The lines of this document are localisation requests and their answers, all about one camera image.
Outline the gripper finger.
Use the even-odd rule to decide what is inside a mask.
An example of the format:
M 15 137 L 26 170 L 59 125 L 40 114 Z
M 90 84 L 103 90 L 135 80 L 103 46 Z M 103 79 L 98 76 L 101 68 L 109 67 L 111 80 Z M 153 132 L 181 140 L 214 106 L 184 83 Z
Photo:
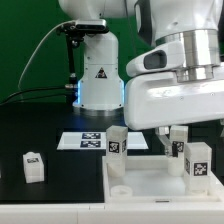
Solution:
M 171 140 L 168 138 L 169 134 L 169 127 L 157 127 L 155 129 L 155 134 L 157 135 L 158 139 L 164 146 L 164 153 L 167 157 L 177 157 L 178 152 L 177 149 L 174 147 Z

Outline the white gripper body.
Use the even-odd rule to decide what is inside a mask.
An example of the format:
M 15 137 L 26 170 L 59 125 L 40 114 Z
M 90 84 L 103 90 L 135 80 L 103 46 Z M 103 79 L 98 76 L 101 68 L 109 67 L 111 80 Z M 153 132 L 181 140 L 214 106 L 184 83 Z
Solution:
M 133 130 L 224 118 L 224 62 L 207 80 L 181 82 L 184 64 L 179 41 L 162 44 L 126 67 L 131 80 L 125 88 L 124 119 Z

